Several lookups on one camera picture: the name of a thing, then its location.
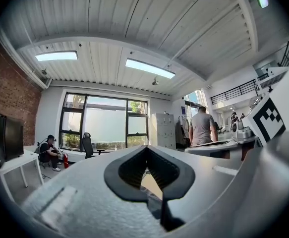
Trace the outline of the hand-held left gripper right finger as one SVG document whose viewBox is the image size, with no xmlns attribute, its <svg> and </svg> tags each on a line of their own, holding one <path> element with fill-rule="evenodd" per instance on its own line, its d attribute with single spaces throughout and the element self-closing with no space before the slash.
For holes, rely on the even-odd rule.
<svg viewBox="0 0 289 238">
<path fill-rule="evenodd" d="M 187 224 L 205 212 L 223 193 L 242 164 L 240 159 L 213 158 L 159 146 L 149 146 L 149 149 L 165 154 L 179 167 L 178 171 L 169 173 L 167 164 L 156 163 L 165 175 L 168 187 L 181 196 L 179 199 L 163 202 L 166 193 L 158 177 L 152 177 L 147 183 L 148 209 L 166 230 Z"/>
</svg>

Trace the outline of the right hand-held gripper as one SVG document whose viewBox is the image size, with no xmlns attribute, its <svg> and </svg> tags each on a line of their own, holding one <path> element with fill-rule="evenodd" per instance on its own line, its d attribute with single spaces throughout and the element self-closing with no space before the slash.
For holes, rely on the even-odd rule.
<svg viewBox="0 0 289 238">
<path fill-rule="evenodd" d="M 254 141 L 260 146 L 266 145 L 274 137 L 281 135 L 286 127 L 281 115 L 269 95 L 242 120 L 233 123 L 231 140 L 216 141 L 187 147 L 184 152 L 212 158 L 229 158 L 235 149 L 235 141 L 244 144 Z"/>
</svg>

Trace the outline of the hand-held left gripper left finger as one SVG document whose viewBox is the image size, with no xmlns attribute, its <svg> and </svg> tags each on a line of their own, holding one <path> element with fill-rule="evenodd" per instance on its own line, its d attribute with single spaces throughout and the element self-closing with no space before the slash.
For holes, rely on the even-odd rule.
<svg viewBox="0 0 289 238">
<path fill-rule="evenodd" d="M 71 165 L 35 190 L 22 210 L 60 235 L 165 235 L 146 203 L 124 201 L 105 183 L 107 165 L 132 150 Z"/>
</svg>

